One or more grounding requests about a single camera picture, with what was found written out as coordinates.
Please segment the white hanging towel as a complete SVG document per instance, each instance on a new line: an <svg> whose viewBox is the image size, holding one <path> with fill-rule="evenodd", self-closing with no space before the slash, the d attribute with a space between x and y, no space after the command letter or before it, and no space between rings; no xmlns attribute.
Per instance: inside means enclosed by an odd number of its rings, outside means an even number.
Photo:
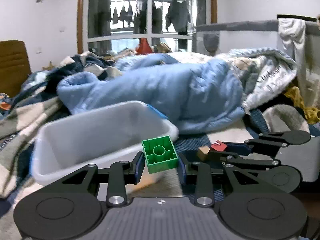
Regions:
<svg viewBox="0 0 320 240"><path fill-rule="evenodd" d="M308 107L315 107L313 85L307 80L305 57L306 25L304 20L279 18L278 34L283 49L297 65L297 86L303 101Z"/></svg>

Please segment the blue white plaid blanket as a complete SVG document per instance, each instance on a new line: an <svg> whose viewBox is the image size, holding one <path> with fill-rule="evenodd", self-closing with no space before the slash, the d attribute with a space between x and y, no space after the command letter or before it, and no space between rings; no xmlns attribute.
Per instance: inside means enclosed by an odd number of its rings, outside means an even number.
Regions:
<svg viewBox="0 0 320 240"><path fill-rule="evenodd" d="M34 151L36 134L40 128L51 121L66 117L67 108L56 96L58 82L64 77L84 70L89 64L89 55L68 57L56 70L47 74L45 81L36 81L35 76L27 79L20 94L12 100L11 109L1 114L1 239L19 239L20 234L13 221L13 209L17 202L39 188L31 175L31 156ZM272 100L251 110L226 128L196 134L181 134L174 146L184 153L208 144L217 133L231 137L232 129L236 135L269 131L263 112L274 105L293 106L283 90ZM294 107L303 117L302 109ZM308 124L310 134L319 136L319 123Z"/></svg>

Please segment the red wooden cube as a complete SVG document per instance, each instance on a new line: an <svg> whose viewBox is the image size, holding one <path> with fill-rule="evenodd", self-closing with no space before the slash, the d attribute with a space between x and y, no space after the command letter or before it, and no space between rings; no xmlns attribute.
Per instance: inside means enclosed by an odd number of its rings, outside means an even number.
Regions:
<svg viewBox="0 0 320 240"><path fill-rule="evenodd" d="M213 144L211 144L210 149L212 151L223 152L228 146L219 140L216 140Z"/></svg>

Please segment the natural wooden cube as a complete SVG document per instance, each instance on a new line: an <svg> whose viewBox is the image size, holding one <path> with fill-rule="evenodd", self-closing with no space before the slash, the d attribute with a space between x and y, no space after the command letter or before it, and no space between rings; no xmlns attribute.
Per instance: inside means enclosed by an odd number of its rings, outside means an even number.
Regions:
<svg viewBox="0 0 320 240"><path fill-rule="evenodd" d="M209 152L210 152L210 147L208 147L208 146L199 147L198 151L197 151L197 157L201 161L204 161L207 158L207 155Z"/></svg>

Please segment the light blue quilted duvet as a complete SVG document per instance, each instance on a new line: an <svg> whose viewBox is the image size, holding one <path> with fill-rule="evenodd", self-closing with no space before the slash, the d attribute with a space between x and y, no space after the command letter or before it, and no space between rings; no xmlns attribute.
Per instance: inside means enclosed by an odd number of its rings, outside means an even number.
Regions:
<svg viewBox="0 0 320 240"><path fill-rule="evenodd" d="M57 95L72 114L125 101L150 105L182 134L217 131L240 120L242 84L226 61L140 67L108 81L89 72L64 78Z"/></svg>

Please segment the green square toy brick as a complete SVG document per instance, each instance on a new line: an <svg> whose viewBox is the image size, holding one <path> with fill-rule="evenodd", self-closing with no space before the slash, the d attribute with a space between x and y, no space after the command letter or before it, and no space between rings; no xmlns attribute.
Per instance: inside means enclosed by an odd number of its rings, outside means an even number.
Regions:
<svg viewBox="0 0 320 240"><path fill-rule="evenodd" d="M169 135L142 141L148 173L158 173L178 167L178 155Z"/></svg>

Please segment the white printed quilt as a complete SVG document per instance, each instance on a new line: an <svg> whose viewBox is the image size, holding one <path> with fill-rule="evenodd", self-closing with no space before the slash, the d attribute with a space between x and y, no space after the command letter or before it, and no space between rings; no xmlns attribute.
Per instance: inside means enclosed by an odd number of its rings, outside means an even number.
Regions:
<svg viewBox="0 0 320 240"><path fill-rule="evenodd" d="M162 67L186 116L240 115L266 103L296 77L297 66L272 48L239 49L216 56L179 52Z"/></svg>

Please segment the colourful patterned pillow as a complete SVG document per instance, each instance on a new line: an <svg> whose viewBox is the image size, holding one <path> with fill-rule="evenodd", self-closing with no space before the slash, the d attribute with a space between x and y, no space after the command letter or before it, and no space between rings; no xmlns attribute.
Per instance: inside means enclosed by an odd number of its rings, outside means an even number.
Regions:
<svg viewBox="0 0 320 240"><path fill-rule="evenodd" d="M12 98L5 93L0 94L0 110L1 112L11 109Z"/></svg>

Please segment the grey white fleece blanket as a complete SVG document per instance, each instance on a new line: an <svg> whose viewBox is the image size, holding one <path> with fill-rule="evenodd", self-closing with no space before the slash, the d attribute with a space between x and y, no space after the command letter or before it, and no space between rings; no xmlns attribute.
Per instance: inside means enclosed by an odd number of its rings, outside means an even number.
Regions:
<svg viewBox="0 0 320 240"><path fill-rule="evenodd" d="M263 112L263 117L271 132L310 132L304 117L292 106L274 105Z"/></svg>

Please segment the yellow cloth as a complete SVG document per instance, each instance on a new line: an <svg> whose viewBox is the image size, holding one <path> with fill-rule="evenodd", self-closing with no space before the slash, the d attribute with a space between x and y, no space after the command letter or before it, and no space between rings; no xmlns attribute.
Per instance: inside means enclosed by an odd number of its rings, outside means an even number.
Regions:
<svg viewBox="0 0 320 240"><path fill-rule="evenodd" d="M284 95L291 99L294 107L298 107L302 109L303 115L306 118L308 124L316 124L319 123L319 106L306 106L303 98L300 94L300 90L298 87L293 86L289 88Z"/></svg>

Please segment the white plastic storage bin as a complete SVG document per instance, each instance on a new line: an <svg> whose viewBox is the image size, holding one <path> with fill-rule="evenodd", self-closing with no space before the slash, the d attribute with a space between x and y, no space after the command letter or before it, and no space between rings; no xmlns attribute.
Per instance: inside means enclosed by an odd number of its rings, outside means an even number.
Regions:
<svg viewBox="0 0 320 240"><path fill-rule="evenodd" d="M40 128L31 175L45 186L90 163L108 168L117 161L132 161L143 140L166 135L175 141L178 128L141 101L70 115Z"/></svg>

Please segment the brown wooden headboard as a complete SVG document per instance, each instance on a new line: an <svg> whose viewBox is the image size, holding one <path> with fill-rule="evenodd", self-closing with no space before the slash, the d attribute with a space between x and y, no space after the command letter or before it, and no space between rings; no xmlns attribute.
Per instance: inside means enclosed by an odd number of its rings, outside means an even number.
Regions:
<svg viewBox="0 0 320 240"><path fill-rule="evenodd" d="M15 97L31 74L27 50L23 41L1 41L0 45L1 93Z"/></svg>

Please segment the grey padded bed rail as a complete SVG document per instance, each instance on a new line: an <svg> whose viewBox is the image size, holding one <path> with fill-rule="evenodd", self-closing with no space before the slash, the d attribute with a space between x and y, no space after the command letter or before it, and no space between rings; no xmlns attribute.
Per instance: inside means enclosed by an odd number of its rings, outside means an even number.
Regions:
<svg viewBox="0 0 320 240"><path fill-rule="evenodd" d="M277 20L212 23L196 27L192 51L214 56L232 49L270 47L285 51L279 29L302 31L305 27L306 56L319 59L319 26L316 22L296 18Z"/></svg>

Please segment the window with white frame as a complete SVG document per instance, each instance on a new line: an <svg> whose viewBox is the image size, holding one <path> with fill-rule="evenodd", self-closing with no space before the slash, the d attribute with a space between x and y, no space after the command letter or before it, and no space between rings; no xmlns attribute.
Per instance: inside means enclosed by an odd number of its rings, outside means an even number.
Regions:
<svg viewBox="0 0 320 240"><path fill-rule="evenodd" d="M118 53L141 40L192 51L196 28L216 20L215 6L214 0L78 0L78 53Z"/></svg>

